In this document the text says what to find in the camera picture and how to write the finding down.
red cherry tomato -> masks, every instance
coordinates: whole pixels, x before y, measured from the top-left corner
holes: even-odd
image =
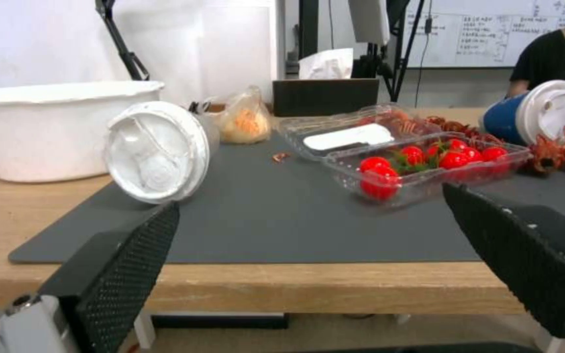
[[[482,155],[483,160],[486,162],[495,161],[502,156],[507,155],[507,150],[502,147],[489,147],[483,151]]]
[[[429,147],[428,150],[426,150],[426,156],[428,158],[433,158],[437,155],[438,151],[439,151],[439,145],[437,143],[433,143],[433,145]]]
[[[449,150],[465,150],[468,148],[468,144],[463,142],[460,139],[449,139],[448,140],[448,149]]]
[[[379,165],[363,174],[360,186],[366,195],[386,201],[398,192],[400,177],[392,168]]]
[[[469,158],[466,154],[462,152],[449,151],[441,161],[439,161],[439,167],[444,169],[457,169],[468,165]]]
[[[365,173],[368,170],[374,169],[375,167],[378,166],[383,166],[388,168],[392,167],[391,163],[383,157],[370,157],[361,161],[361,164],[359,165],[359,171],[361,171],[361,173]]]
[[[409,165],[424,164],[424,151],[420,147],[405,147],[401,150],[401,153],[406,157]]]
[[[507,156],[506,149],[502,147],[489,147],[482,152],[482,155],[484,161],[496,162],[496,165],[492,168],[495,176],[501,177],[509,172],[509,168],[511,167],[510,163],[504,163],[504,159]]]
[[[483,161],[483,155],[476,148],[466,147],[463,149],[463,153],[468,156],[470,163]]]

plastic container lid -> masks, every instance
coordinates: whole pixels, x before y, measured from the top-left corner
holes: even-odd
[[[147,203],[192,195],[218,146],[218,135],[215,141],[193,114],[166,102],[135,104],[112,119],[108,129],[105,158],[112,178]]]
[[[327,117],[284,118],[278,130],[296,152],[312,161],[323,161],[335,151],[441,132],[437,125],[392,104]]]
[[[516,112],[516,127],[523,139],[536,141],[538,134],[563,138],[565,126],[565,81],[555,80],[536,87]]]

dark gray mat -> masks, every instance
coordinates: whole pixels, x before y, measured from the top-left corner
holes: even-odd
[[[478,257],[441,196],[388,212],[340,188],[329,170],[278,136],[222,147],[202,187],[181,205],[168,263],[358,263],[471,261]],[[481,188],[565,214],[565,173],[516,176]],[[14,263],[61,263],[97,232],[149,210],[108,185],[9,255]]]

white plastic tub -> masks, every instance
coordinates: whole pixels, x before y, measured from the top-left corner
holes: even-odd
[[[161,82],[90,82],[0,89],[0,179],[43,182],[105,174],[108,121],[158,101]]]

floor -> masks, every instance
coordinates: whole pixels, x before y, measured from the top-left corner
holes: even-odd
[[[394,347],[458,342],[533,346],[537,323],[524,316],[414,316],[399,325],[392,315],[292,315],[287,330],[157,330],[153,353],[269,353]],[[121,352],[135,344],[134,335]]]

